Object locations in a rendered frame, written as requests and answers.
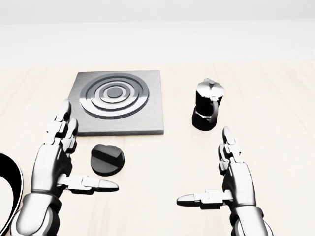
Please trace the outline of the silver robot right hand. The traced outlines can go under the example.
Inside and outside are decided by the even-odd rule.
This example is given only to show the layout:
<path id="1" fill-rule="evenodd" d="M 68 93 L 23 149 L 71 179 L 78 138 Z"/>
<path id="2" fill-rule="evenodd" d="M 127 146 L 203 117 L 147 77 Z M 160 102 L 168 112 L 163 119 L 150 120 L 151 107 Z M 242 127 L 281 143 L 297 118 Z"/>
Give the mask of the silver robot right hand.
<path id="1" fill-rule="evenodd" d="M 219 209 L 223 205 L 231 210 L 241 206 L 255 206 L 255 190 L 249 168 L 241 158 L 241 150 L 230 129 L 222 130 L 223 143 L 218 147 L 219 171 L 223 176 L 222 191 L 206 190 L 177 199 L 182 207 Z"/>

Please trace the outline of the black round pan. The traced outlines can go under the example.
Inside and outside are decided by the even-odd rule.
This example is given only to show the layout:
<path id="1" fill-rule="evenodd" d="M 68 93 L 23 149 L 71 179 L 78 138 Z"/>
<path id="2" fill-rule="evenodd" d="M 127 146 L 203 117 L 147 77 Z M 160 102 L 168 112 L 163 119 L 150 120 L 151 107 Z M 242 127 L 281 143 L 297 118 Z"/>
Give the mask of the black round pan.
<path id="1" fill-rule="evenodd" d="M 9 183 L 13 192 L 13 205 L 10 215 L 5 225 L 0 230 L 0 236 L 5 236 L 16 212 L 19 209 L 23 194 L 24 179 L 20 166 L 4 153 L 0 153 L 0 177 L 4 178 Z"/>

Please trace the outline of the round black stove knob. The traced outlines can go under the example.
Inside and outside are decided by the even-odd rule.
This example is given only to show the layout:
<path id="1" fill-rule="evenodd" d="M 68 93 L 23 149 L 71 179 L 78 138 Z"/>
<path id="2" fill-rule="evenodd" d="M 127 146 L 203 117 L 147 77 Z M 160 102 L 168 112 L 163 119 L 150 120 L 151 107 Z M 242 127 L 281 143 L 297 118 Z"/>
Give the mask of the round black stove knob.
<path id="1" fill-rule="evenodd" d="M 91 151 L 92 170 L 100 176 L 112 176 L 125 164 L 123 151 L 112 145 L 97 144 Z"/>

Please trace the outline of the silver robot left hand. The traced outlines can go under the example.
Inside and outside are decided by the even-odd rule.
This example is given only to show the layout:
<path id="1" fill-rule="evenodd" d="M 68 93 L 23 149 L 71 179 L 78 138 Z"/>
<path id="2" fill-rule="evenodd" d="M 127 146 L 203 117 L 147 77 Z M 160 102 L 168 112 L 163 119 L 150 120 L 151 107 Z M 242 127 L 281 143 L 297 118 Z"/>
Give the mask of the silver robot left hand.
<path id="1" fill-rule="evenodd" d="M 114 182 L 71 174 L 70 156 L 77 146 L 78 121 L 70 116 L 71 104 L 65 100 L 49 123 L 45 142 L 37 153 L 32 171 L 31 192 L 59 197 L 64 190 L 87 195 L 118 191 L 119 186 Z"/>

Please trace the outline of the black and silver moka pot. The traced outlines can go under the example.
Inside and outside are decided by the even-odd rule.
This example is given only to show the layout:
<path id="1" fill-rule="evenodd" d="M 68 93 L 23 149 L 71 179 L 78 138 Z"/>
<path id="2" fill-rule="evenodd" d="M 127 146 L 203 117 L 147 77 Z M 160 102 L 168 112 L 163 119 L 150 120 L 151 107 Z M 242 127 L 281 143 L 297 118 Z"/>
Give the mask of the black and silver moka pot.
<path id="1" fill-rule="evenodd" d="M 205 78 L 196 88 L 195 108 L 192 124 L 202 131 L 209 131 L 217 124 L 219 105 L 224 95 L 224 87 L 212 79 Z"/>

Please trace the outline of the grey square stove plate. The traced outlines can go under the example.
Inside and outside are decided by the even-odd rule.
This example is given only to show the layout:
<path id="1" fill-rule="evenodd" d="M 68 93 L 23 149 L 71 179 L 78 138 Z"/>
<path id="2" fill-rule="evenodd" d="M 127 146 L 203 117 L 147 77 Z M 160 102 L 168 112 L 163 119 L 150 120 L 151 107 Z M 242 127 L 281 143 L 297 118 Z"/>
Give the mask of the grey square stove plate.
<path id="1" fill-rule="evenodd" d="M 79 136 L 164 133 L 158 70 L 79 72 L 68 99 Z"/>

